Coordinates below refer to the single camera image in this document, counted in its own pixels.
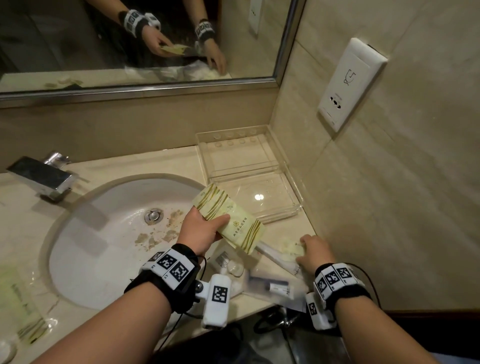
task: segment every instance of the forearm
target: forearm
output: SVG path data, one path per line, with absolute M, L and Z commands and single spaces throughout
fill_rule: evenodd
M 129 9 L 120 0 L 86 0 L 90 5 L 97 8 L 102 14 L 120 24 L 119 13 Z
M 367 297 L 339 299 L 335 314 L 347 351 L 356 364 L 438 364 Z
M 183 6 L 185 6 L 185 10 L 195 27 L 202 19 L 208 18 L 204 0 L 183 0 Z
M 152 283 L 144 283 L 64 337 L 32 364 L 145 363 L 170 315 L 164 294 Z

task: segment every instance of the reflected hand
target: reflected hand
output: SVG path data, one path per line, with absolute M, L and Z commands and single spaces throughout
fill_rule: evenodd
M 144 40 L 148 49 L 160 57 L 176 57 L 177 54 L 166 52 L 160 48 L 161 43 L 165 43 L 169 47 L 173 47 L 173 43 L 157 28 L 146 25 L 142 29 L 142 39 Z
M 213 39 L 207 39 L 204 43 L 205 55 L 207 56 L 208 66 L 213 68 L 212 59 L 215 62 L 218 73 L 224 75 L 227 73 L 227 60 L 220 47 Z
M 222 238 L 217 229 L 229 221 L 229 214 L 207 221 L 194 206 L 185 216 L 177 243 L 186 245 L 197 255 L 204 255 L 213 242 Z
M 335 263 L 335 257 L 328 243 L 317 235 L 303 235 L 300 238 L 305 243 L 305 255 L 297 258 L 297 263 L 310 274 L 315 274 L 317 268 L 326 263 Z

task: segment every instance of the acrylic tray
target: acrylic tray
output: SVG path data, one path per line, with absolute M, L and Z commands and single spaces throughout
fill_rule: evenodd
M 215 183 L 263 223 L 298 214 L 303 199 L 268 125 L 198 133 L 207 183 Z

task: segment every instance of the mirror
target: mirror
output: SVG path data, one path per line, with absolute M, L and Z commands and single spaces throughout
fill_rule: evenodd
M 0 93 L 271 77 L 289 9 L 290 0 L 1 0 Z

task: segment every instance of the white wall socket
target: white wall socket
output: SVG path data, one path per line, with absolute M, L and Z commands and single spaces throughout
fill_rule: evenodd
M 361 40 L 350 40 L 318 105 L 318 110 L 336 132 L 387 61 Z
M 258 31 L 260 29 L 260 15 L 262 13 L 263 2 L 263 0 L 250 0 L 248 23 L 256 35 L 258 35 Z

